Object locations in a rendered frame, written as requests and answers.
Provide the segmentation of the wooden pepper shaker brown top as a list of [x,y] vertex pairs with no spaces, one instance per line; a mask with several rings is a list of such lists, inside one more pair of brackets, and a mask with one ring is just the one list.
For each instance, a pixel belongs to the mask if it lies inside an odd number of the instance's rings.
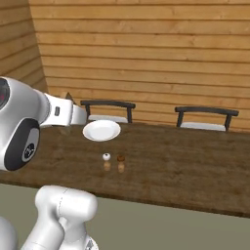
[[118,172],[123,173],[125,170],[125,156],[124,155],[117,155],[117,162],[118,162]]

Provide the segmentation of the wooden salt shaker white top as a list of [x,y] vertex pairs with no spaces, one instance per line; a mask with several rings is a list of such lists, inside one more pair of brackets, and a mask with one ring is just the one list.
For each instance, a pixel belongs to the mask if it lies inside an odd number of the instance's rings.
[[111,167],[110,158],[111,158],[111,155],[109,153],[104,153],[103,154],[104,169],[106,171],[109,171],[110,167]]

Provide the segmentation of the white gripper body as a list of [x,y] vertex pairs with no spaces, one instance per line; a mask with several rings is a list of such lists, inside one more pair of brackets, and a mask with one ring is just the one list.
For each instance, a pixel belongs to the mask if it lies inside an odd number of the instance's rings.
[[86,121],[87,121],[86,110],[75,104],[72,110],[71,124],[72,125],[84,125]]

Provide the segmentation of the black chair with white seat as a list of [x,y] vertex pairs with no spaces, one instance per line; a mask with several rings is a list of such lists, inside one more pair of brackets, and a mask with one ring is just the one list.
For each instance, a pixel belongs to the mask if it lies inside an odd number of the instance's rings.
[[127,123],[132,123],[132,109],[136,107],[135,104],[128,103],[128,102],[120,102],[120,101],[112,101],[112,100],[93,100],[93,101],[80,101],[81,105],[85,106],[87,117],[90,119],[91,114],[91,105],[112,105],[112,106],[119,106],[119,107],[126,107],[127,108]]
[[[198,129],[198,130],[210,130],[210,131],[221,131],[226,132],[229,129],[231,119],[239,114],[238,110],[225,109],[210,106],[176,106],[175,111],[179,113],[177,126],[179,128],[187,129]],[[200,123],[200,122],[184,122],[184,116],[187,112],[204,112],[204,113],[215,113],[221,114],[226,117],[223,125],[212,124],[212,123]]]

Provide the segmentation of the white round plate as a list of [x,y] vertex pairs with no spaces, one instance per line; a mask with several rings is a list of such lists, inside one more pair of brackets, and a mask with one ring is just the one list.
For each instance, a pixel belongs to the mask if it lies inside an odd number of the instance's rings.
[[116,138],[121,132],[118,123],[111,120],[97,120],[90,122],[83,129],[83,135],[90,141],[105,142]]

